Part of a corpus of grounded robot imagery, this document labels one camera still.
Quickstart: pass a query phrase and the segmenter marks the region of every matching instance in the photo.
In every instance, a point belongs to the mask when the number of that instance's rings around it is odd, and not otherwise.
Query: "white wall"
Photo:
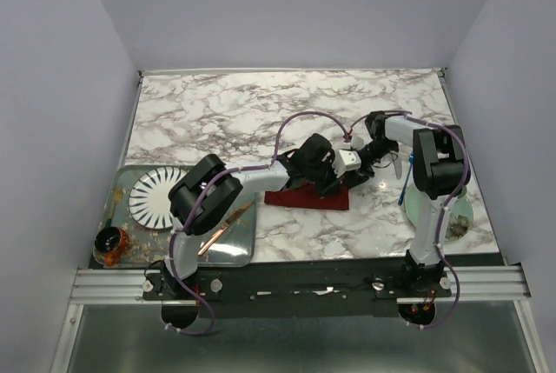
[[[103,0],[141,70],[446,66],[486,0]]]
[[[0,370],[50,370],[135,96],[100,0],[0,0]]]
[[[503,252],[556,370],[556,0],[488,0],[447,84]]]

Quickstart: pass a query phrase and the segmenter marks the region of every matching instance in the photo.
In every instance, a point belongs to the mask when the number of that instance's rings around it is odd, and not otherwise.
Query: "metal floor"
[[[449,303],[439,305],[440,313]],[[461,303],[434,330],[370,316],[221,319],[211,336],[164,330],[160,307],[85,308],[69,371],[516,372],[534,371],[512,302]]]

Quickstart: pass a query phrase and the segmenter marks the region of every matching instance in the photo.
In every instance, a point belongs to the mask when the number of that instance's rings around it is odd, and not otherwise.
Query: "red cloth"
[[[310,210],[349,210],[349,193],[348,188],[342,186],[338,195],[320,197],[314,186],[309,184],[297,190],[265,192],[264,203]]]

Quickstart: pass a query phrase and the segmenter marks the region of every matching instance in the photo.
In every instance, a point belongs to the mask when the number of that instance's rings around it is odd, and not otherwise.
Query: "metal extrusion bar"
[[[78,270],[69,304],[81,305],[195,305],[187,301],[144,301],[143,270]]]
[[[463,302],[521,301],[529,298],[523,270],[519,266],[500,267],[457,267]],[[452,297],[438,298],[438,302],[453,301],[456,286],[452,273],[447,270],[452,282]],[[79,270],[69,299],[70,304],[128,305],[164,304],[195,305],[187,301],[144,301],[142,270]],[[420,303],[422,297],[399,298],[398,303]]]
[[[60,373],[68,370],[82,314],[83,305],[70,304],[68,306],[66,318],[63,321],[62,333],[58,340],[56,354],[54,355],[54,360],[50,368],[51,373]]]
[[[539,333],[537,332],[537,327],[535,326],[535,322],[533,320],[533,313],[531,312],[529,302],[516,301],[513,304],[515,305],[515,310],[520,320],[521,329],[523,330],[527,347],[529,347],[529,351],[531,352],[531,358],[533,360],[535,370],[537,373],[550,373],[545,353],[543,352],[542,345],[540,343]]]
[[[139,72],[136,97],[133,101],[133,110],[131,112],[131,116],[129,117],[128,128],[125,132],[125,140],[123,142],[122,152],[120,153],[120,159],[118,160],[118,169],[120,169],[125,164],[125,158],[128,155],[129,140],[131,139],[131,132],[133,131],[133,123],[136,120],[137,105],[139,104],[139,98],[141,97],[142,79],[142,72]]]

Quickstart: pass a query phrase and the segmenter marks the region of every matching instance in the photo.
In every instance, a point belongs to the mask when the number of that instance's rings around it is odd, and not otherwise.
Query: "metal tray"
[[[131,164],[124,166],[114,176],[109,196],[104,205],[103,218],[99,230],[104,228],[112,209],[114,188],[119,184],[123,189],[122,201],[116,206],[112,226],[124,229],[129,236],[129,248],[122,254],[120,262],[106,269],[141,268],[168,254],[170,229],[150,230],[142,227],[129,213],[129,192],[133,185],[145,173],[161,165]],[[176,166],[188,170],[190,166]],[[256,200],[255,195],[240,196],[231,206],[229,213],[246,203],[255,201],[253,205],[219,238],[203,256],[199,256],[199,265],[204,267],[228,266],[242,267],[248,264],[255,249]],[[228,214],[216,225],[218,230]],[[93,257],[102,264],[103,256],[93,248]]]

